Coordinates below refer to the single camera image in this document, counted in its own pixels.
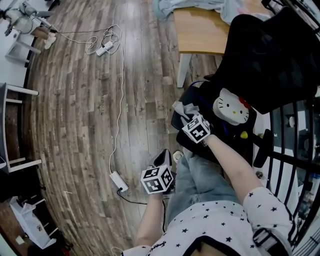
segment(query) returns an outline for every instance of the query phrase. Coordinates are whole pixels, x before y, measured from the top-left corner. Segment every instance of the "hello kitty plush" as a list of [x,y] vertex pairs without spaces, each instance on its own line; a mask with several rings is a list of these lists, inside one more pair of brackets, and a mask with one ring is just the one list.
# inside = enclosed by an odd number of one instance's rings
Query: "hello kitty plush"
[[244,124],[249,119],[250,105],[242,97],[223,88],[220,96],[213,103],[213,112],[233,126]]

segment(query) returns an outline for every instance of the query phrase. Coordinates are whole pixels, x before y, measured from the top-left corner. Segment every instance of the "wooden floor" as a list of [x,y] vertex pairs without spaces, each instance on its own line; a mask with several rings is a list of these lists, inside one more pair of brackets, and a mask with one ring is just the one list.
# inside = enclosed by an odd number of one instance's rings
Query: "wooden floor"
[[[173,15],[158,21],[152,0],[62,0],[49,19],[60,31],[89,31],[118,24],[123,31],[124,99],[117,150],[111,160],[129,186],[123,195],[145,202],[141,171],[151,157],[179,148],[171,127],[179,53]],[[99,33],[69,34],[86,42]],[[39,176],[47,206],[75,255],[111,255],[133,245],[144,207],[117,196],[109,178],[121,98],[122,52],[102,57],[57,35],[50,50],[35,56],[23,120],[25,143],[42,159]],[[37,40],[35,46],[43,49]],[[194,55],[186,84],[217,69],[220,58]]]

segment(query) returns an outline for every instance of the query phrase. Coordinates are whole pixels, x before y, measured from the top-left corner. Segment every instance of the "person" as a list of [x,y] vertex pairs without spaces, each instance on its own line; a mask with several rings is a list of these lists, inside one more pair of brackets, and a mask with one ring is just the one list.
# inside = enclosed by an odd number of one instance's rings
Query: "person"
[[219,166],[183,149],[177,161],[176,193],[161,231],[162,194],[152,194],[141,219],[135,247],[123,256],[292,255],[297,233],[292,214],[236,151],[211,134],[204,139]]
[[49,32],[41,26],[37,26],[34,20],[23,14],[18,8],[10,8],[7,10],[0,9],[0,18],[11,21],[12,17],[17,18],[13,28],[22,34],[30,34],[34,37],[44,40],[44,48],[48,50],[57,40],[54,33]]

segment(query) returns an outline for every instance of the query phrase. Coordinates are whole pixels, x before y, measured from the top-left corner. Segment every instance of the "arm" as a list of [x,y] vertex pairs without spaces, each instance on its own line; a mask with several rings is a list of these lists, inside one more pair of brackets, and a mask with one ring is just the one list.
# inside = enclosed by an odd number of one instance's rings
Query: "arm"
[[251,190],[262,187],[254,170],[241,155],[217,136],[209,135],[204,140],[228,175],[237,197],[243,204],[246,195]]
[[162,193],[150,195],[134,246],[152,246],[161,237],[162,200]]

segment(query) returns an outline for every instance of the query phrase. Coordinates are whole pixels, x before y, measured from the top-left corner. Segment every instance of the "yellow object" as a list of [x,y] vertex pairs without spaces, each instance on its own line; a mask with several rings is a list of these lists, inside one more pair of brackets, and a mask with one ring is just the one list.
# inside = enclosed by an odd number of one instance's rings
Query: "yellow object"
[[240,138],[241,139],[248,139],[248,133],[246,131],[241,132]]

